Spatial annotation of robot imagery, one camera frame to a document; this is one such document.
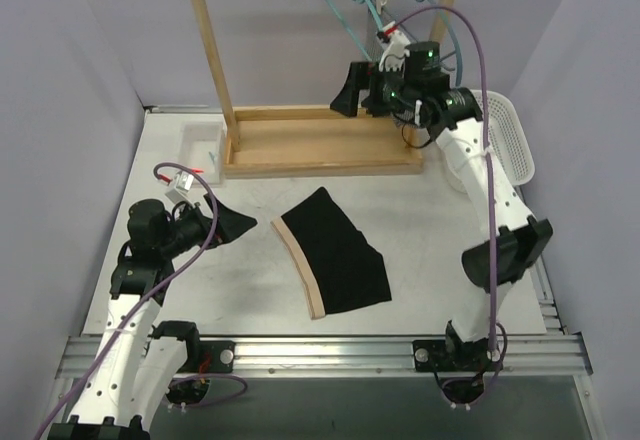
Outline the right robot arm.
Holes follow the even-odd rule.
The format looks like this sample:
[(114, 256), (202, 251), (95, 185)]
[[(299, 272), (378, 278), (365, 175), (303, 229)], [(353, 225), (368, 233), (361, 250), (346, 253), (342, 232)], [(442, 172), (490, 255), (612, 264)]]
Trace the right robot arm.
[(426, 131), (471, 200), (484, 240), (461, 255), (470, 293), (448, 324), (456, 336), (443, 345), (456, 369), (477, 360), (477, 341), (495, 341), (499, 307), (553, 234), (551, 223), (537, 219), (519, 197), (490, 146), (487, 106), (469, 89), (451, 86), (439, 45), (430, 41), (390, 46), (378, 62), (351, 63), (330, 104), (345, 117), (365, 109), (392, 117), (398, 127)]

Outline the wooden clothes rack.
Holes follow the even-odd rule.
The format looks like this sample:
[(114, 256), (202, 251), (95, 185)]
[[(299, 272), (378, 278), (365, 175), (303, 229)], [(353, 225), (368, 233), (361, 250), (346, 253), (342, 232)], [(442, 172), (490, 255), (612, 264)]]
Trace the wooden clothes rack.
[(227, 127), (222, 173), (228, 179), (411, 175), (422, 154), (389, 120), (351, 119), (320, 105), (234, 107), (206, 0), (190, 0)]

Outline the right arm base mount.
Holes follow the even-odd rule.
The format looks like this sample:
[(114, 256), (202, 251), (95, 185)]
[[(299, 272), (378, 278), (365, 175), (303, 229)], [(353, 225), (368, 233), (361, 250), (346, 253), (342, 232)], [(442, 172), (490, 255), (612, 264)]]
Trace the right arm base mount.
[(412, 350), (417, 372), (476, 374), (493, 372), (499, 365), (499, 357), (489, 358), (487, 340), (457, 346), (444, 339), (414, 340)]

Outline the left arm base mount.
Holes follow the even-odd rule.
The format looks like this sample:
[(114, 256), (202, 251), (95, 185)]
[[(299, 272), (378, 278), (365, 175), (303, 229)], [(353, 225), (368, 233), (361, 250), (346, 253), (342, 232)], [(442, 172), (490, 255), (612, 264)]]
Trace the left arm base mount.
[(200, 344), (193, 371), (199, 374), (229, 374), (233, 371), (236, 344), (230, 340), (204, 341)]

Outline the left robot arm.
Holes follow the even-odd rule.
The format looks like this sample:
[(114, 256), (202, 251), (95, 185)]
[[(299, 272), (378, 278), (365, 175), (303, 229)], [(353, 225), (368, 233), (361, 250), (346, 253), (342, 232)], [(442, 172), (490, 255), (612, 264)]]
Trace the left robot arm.
[(107, 319), (99, 350), (88, 371), (54, 408), (71, 408), (66, 421), (49, 415), (37, 433), (46, 439), (147, 439), (174, 375), (202, 359), (195, 323), (156, 320), (181, 254), (229, 244), (257, 225), (206, 196), (211, 216), (187, 201), (167, 211), (145, 199), (129, 210), (128, 240), (111, 276)]

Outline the black underwear beige waistband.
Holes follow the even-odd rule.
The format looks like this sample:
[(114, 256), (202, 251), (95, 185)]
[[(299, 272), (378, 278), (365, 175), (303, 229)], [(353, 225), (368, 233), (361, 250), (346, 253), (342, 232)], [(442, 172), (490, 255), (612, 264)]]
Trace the black underwear beige waistband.
[(311, 319), (392, 300), (382, 254), (326, 188), (318, 188), (271, 225), (299, 274)]

